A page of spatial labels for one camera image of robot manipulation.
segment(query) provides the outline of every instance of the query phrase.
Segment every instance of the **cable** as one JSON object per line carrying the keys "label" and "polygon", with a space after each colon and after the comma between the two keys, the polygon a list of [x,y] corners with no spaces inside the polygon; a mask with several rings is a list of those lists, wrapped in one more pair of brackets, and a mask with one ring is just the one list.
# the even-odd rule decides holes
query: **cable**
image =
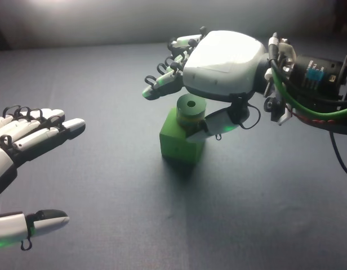
{"label": "cable", "polygon": [[273,79],[275,86],[283,98],[291,104],[292,107],[299,109],[300,111],[305,112],[308,115],[311,115],[319,120],[332,120],[347,117],[347,109],[335,112],[317,112],[309,108],[306,108],[302,104],[298,103],[285,89],[282,85],[282,81],[278,78],[276,72],[273,70]]}
{"label": "cable", "polygon": [[280,71],[280,68],[278,67],[275,60],[271,60],[271,67],[275,70],[276,74],[280,77],[280,79],[284,82],[284,84],[287,87],[290,87],[290,89],[294,90],[296,93],[298,93],[298,94],[300,94],[306,98],[309,98],[313,101],[319,102],[319,103],[332,105],[332,106],[336,106],[336,107],[342,106],[342,105],[347,106],[347,100],[335,101],[335,100],[327,100],[324,98],[318,98],[318,97],[314,97],[314,96],[308,94],[306,91],[298,88]]}
{"label": "cable", "polygon": [[337,149],[337,145],[336,145],[336,142],[335,142],[335,137],[333,136],[333,132],[330,131],[329,134],[330,134],[332,147],[333,147],[333,150],[335,151],[335,155],[337,157],[337,160],[339,161],[341,167],[343,168],[343,170],[347,174],[347,167],[345,166],[345,164],[344,164],[344,162],[343,162],[343,160],[342,160],[342,158],[340,156],[339,149]]}
{"label": "cable", "polygon": [[249,128],[246,128],[246,127],[243,126],[242,123],[239,123],[240,127],[243,128],[243,129],[246,129],[246,130],[251,129],[251,128],[253,128],[254,126],[256,126],[256,125],[259,123],[260,119],[261,119],[261,112],[260,112],[260,110],[259,110],[257,107],[252,106],[252,105],[249,104],[249,103],[247,104],[247,106],[256,109],[257,112],[259,113],[259,118],[257,119],[256,123],[255,123],[254,125],[252,125],[251,127],[249,127]]}

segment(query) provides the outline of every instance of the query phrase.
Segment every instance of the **table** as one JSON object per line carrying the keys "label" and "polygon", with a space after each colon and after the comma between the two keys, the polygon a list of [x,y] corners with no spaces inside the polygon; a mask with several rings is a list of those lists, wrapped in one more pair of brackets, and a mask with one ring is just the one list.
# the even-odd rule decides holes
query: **table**
{"label": "table", "polygon": [[[343,60],[347,39],[294,39]],[[60,231],[0,250],[1,270],[347,269],[347,175],[328,132],[263,112],[252,130],[206,143],[194,169],[162,159],[159,131],[177,94],[147,101],[164,44],[0,52],[0,114],[63,109],[86,131],[19,169],[0,213],[65,210]],[[207,112],[225,104],[207,101]],[[256,120],[255,111],[246,123]],[[347,164],[347,136],[337,135]]]}

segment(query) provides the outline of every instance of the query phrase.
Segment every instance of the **gray wall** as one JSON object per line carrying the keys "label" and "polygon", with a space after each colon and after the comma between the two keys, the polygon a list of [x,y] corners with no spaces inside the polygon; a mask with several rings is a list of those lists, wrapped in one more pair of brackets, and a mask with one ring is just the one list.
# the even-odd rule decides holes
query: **gray wall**
{"label": "gray wall", "polygon": [[249,35],[330,29],[335,0],[0,0],[13,48],[161,42],[200,26]]}

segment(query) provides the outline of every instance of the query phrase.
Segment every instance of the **green cube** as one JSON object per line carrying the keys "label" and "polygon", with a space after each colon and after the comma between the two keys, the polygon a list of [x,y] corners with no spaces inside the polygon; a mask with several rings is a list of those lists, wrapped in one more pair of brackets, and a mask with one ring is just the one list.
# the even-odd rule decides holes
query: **green cube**
{"label": "green cube", "polygon": [[161,154],[185,163],[199,162],[204,142],[186,141],[186,131],[176,121],[176,108],[168,113],[160,132]]}

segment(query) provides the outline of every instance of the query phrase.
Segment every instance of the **round green object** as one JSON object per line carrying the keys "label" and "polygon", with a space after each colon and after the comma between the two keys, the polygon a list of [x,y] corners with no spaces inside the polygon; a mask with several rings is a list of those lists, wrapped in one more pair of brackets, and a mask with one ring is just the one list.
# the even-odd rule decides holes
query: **round green object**
{"label": "round green object", "polygon": [[185,94],[177,101],[176,120],[183,128],[192,128],[204,119],[206,101],[193,94]]}

